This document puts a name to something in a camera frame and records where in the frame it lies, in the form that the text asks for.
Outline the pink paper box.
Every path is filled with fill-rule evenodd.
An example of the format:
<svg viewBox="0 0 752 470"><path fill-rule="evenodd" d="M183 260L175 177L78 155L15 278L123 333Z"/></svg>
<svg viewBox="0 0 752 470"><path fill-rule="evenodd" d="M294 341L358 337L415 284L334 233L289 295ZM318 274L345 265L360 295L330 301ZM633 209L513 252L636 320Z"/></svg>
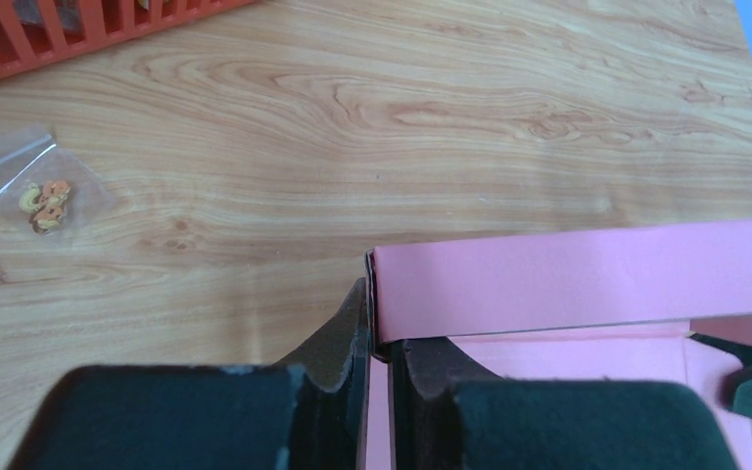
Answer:
<svg viewBox="0 0 752 470"><path fill-rule="evenodd" d="M508 378L685 384L752 469L750 421L720 400L741 360L693 340L752 347L752 219L382 246L366 270L366 468L393 466L388 346L446 337Z"/></svg>

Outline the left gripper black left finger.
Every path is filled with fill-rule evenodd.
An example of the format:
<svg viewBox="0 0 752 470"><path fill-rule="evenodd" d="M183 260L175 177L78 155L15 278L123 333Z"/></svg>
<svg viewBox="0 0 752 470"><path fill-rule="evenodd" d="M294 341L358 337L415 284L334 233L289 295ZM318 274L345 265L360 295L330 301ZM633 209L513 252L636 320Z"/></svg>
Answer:
<svg viewBox="0 0 752 470"><path fill-rule="evenodd" d="M360 469L366 289L271 364L88 365L36 411L13 469Z"/></svg>

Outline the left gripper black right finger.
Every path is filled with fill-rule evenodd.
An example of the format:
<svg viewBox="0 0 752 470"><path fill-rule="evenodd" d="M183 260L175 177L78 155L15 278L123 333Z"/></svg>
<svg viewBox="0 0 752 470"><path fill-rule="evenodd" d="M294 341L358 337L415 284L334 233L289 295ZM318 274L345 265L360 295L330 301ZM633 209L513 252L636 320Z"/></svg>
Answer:
<svg viewBox="0 0 752 470"><path fill-rule="evenodd" d="M398 469L733 469L688 387L506 379L447 338L390 348Z"/></svg>

